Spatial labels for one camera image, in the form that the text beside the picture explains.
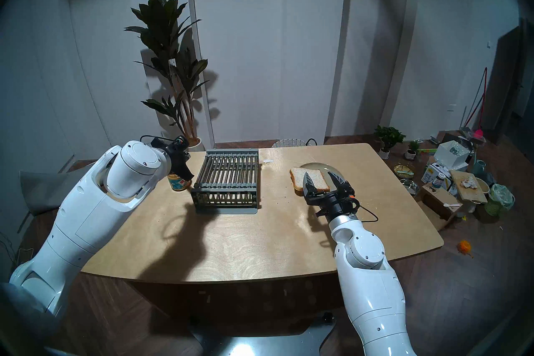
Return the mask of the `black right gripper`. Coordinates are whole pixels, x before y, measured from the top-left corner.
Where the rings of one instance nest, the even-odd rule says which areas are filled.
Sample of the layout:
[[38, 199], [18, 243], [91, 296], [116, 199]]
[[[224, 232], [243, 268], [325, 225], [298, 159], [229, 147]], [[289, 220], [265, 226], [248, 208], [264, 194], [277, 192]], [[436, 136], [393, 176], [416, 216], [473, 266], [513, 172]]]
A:
[[356, 213], [360, 208], [360, 202], [355, 198], [355, 192], [351, 185], [340, 175], [334, 172], [328, 172], [335, 191], [328, 193], [319, 193], [315, 186], [313, 178], [316, 178], [319, 172], [305, 172], [303, 177], [303, 194], [307, 205], [318, 206], [319, 212], [317, 217], [324, 216], [330, 223], [339, 216], [347, 216]]

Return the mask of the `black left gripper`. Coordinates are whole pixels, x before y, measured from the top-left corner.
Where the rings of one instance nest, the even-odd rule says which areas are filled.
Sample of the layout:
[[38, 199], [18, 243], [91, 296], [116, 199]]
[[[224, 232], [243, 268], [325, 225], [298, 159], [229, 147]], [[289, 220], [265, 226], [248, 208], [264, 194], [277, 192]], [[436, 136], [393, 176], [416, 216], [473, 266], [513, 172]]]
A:
[[177, 176], [184, 180], [191, 180], [194, 174], [189, 169], [187, 162], [190, 155], [187, 152], [189, 141], [185, 136], [180, 135], [176, 139], [154, 137], [151, 146], [162, 149], [171, 160], [171, 171], [177, 171]]

